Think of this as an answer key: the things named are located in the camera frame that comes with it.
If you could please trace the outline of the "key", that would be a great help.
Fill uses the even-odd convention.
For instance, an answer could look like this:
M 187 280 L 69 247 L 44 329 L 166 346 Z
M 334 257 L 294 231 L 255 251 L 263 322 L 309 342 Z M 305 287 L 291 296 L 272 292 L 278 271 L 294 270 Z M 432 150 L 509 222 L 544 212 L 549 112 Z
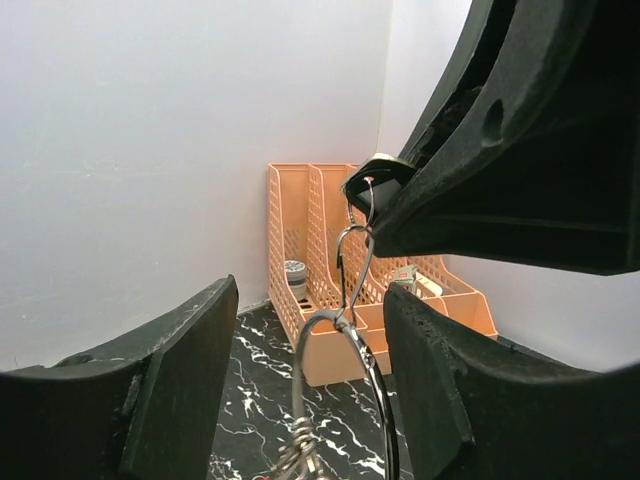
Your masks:
M 348 212 L 357 209 L 371 226 L 391 200 L 416 174 L 410 163 L 388 154 L 376 153 L 362 163 L 343 183 Z

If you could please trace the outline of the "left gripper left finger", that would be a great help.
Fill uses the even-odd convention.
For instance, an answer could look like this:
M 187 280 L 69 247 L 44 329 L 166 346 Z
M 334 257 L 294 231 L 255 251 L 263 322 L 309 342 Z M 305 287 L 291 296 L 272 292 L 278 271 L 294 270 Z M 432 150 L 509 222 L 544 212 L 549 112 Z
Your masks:
M 233 277 L 51 367 L 1 376 L 5 479 L 203 479 L 238 309 Z

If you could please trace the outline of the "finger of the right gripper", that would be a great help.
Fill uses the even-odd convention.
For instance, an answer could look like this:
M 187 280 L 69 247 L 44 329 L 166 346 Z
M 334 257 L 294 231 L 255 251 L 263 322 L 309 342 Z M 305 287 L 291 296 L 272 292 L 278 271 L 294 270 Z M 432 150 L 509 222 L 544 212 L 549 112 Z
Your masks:
M 375 220 L 375 252 L 635 272 L 639 5 L 514 2 L 471 109 Z
M 452 56 L 400 158 L 424 165 L 448 140 L 484 87 L 504 43 L 514 0 L 474 0 Z

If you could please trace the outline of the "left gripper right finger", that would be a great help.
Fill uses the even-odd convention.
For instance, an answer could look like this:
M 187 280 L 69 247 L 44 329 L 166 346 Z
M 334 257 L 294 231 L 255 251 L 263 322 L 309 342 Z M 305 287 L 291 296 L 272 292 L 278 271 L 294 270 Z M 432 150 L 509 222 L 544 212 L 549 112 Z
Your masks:
M 635 479 L 639 369 L 541 359 L 387 291 L 386 338 L 418 479 Z

